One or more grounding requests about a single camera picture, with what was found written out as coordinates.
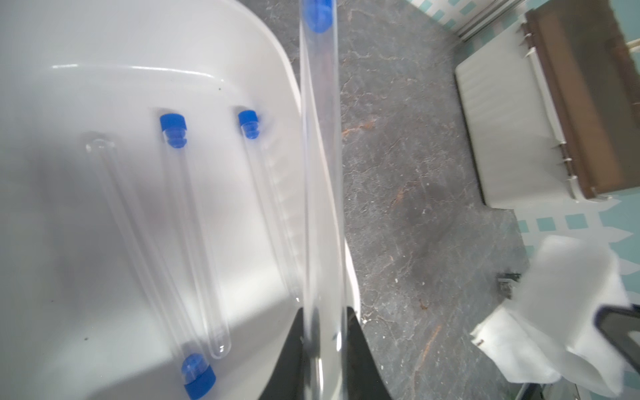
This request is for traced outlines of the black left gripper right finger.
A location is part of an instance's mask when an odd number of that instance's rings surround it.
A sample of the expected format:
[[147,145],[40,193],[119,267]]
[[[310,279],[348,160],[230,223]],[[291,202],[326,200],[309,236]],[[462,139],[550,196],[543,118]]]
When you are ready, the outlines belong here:
[[391,400],[353,308],[347,307],[347,371],[349,399]]

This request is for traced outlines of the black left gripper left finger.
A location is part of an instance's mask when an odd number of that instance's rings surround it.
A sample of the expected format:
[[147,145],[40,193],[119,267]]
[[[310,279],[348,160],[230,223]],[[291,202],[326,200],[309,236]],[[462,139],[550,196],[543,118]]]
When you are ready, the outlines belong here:
[[309,340],[305,336],[305,311],[293,319],[273,372],[259,400],[302,400],[308,375]]

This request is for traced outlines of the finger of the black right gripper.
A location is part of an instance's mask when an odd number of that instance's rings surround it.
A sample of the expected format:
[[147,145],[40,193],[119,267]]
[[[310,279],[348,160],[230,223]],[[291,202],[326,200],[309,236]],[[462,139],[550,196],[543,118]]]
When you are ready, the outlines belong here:
[[603,306],[594,325],[608,342],[639,373],[639,305],[630,308]]

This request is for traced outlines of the white wiping cloth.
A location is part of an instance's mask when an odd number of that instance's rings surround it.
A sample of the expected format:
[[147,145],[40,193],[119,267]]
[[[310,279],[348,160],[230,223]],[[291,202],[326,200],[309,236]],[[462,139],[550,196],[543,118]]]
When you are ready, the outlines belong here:
[[631,306],[618,255],[601,243],[548,236],[511,298],[472,331],[472,342],[510,383],[565,378],[617,398],[626,363],[595,326],[603,306]]

